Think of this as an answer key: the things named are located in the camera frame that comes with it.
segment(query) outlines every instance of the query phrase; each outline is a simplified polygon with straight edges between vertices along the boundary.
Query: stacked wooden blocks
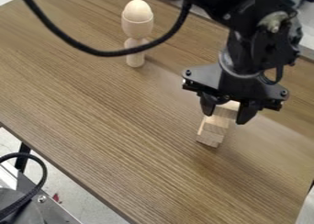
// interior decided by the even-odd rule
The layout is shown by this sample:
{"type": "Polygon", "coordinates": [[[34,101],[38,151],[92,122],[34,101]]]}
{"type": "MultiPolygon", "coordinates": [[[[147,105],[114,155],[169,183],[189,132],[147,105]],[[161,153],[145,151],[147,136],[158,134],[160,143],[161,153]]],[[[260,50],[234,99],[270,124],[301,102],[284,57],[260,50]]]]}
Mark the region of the stacked wooden blocks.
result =
{"type": "Polygon", "coordinates": [[[196,140],[202,144],[217,148],[224,140],[230,120],[237,118],[239,103],[229,103],[216,106],[211,117],[204,117],[197,133],[196,140]]]}

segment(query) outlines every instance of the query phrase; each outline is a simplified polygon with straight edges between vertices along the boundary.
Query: wood grain surface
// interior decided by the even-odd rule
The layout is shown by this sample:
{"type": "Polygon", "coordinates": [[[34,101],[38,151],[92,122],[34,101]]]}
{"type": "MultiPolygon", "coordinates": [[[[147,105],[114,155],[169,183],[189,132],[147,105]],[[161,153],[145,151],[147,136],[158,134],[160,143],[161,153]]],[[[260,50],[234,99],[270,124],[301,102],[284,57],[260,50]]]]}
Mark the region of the wood grain surface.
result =
{"type": "MultiPolygon", "coordinates": [[[[130,0],[36,1],[77,39],[122,48],[130,0]]],[[[178,11],[146,1],[153,39],[178,11]]],[[[190,16],[133,70],[67,46],[16,0],[0,7],[0,122],[130,222],[294,223],[314,176],[314,66],[286,71],[282,112],[231,125],[211,150],[195,141],[203,116],[178,74],[215,62],[226,37],[190,16]]]]}

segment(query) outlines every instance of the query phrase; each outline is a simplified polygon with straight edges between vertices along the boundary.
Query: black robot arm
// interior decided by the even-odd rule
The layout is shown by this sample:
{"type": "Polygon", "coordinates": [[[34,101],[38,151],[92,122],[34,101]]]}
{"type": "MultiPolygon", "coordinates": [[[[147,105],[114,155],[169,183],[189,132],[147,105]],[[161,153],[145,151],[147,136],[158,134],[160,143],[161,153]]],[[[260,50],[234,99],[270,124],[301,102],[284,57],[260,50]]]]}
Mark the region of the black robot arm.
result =
{"type": "Polygon", "coordinates": [[[288,91],[278,84],[285,65],[294,65],[302,39],[293,0],[189,0],[230,29],[219,63],[185,70],[184,89],[197,92],[204,114],[229,100],[241,103],[237,123],[258,110],[280,110],[288,91]],[[276,68],[275,80],[264,72],[276,68]]]}

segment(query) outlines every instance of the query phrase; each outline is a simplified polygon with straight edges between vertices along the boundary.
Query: cable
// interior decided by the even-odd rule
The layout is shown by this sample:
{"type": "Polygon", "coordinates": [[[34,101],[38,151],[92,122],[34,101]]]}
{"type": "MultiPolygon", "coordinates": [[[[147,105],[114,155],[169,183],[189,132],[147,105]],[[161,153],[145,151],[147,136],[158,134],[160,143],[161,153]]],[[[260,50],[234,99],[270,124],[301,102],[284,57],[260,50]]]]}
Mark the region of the cable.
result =
{"type": "Polygon", "coordinates": [[[72,47],[76,48],[77,50],[84,51],[89,54],[100,56],[100,57],[117,57],[117,56],[129,55],[129,54],[133,54],[133,53],[137,53],[137,52],[141,52],[141,51],[153,48],[161,43],[164,43],[169,38],[171,38],[185,23],[185,20],[192,6],[191,2],[184,0],[180,16],[177,18],[173,27],[162,37],[148,44],[144,44],[144,45],[141,45],[135,48],[126,49],[126,50],[96,50],[92,47],[89,47],[71,38],[69,35],[67,35],[58,27],[56,27],[50,21],[50,19],[48,19],[48,17],[42,12],[42,10],[39,8],[39,6],[35,3],[34,0],[23,0],[23,1],[27,4],[30,10],[34,12],[34,14],[38,17],[38,19],[46,26],[46,28],[49,29],[57,37],[59,37],[60,39],[62,39],[64,42],[71,45],[72,47]]]}
{"type": "Polygon", "coordinates": [[[19,198],[12,205],[0,210],[0,221],[2,219],[6,218],[7,216],[9,216],[10,214],[14,213],[15,211],[19,210],[24,205],[26,205],[27,202],[30,201],[32,199],[32,197],[35,196],[40,191],[40,189],[44,186],[44,184],[47,180],[47,167],[46,167],[45,163],[40,158],[38,158],[32,154],[19,152],[19,153],[7,154],[3,157],[0,157],[0,163],[7,161],[9,159],[12,159],[12,158],[28,158],[28,159],[31,159],[31,160],[37,162],[42,168],[42,177],[41,177],[39,183],[33,189],[31,189],[26,195],[19,198]]]}

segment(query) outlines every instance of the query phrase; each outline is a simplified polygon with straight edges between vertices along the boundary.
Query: floor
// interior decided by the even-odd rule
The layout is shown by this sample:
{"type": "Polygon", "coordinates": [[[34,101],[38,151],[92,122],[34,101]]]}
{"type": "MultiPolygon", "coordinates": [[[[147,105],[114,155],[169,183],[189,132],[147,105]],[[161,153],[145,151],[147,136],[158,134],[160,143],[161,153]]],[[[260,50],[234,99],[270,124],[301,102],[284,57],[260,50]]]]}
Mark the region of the floor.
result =
{"type": "MultiPolygon", "coordinates": [[[[5,129],[0,128],[0,156],[17,152],[20,141],[5,129]]],[[[88,224],[127,224],[128,222],[106,207],[81,186],[46,162],[49,176],[44,191],[50,196],[58,194],[61,205],[82,223],[88,224]]],[[[28,163],[25,175],[36,183],[41,177],[41,170],[35,162],[28,163]]]]}

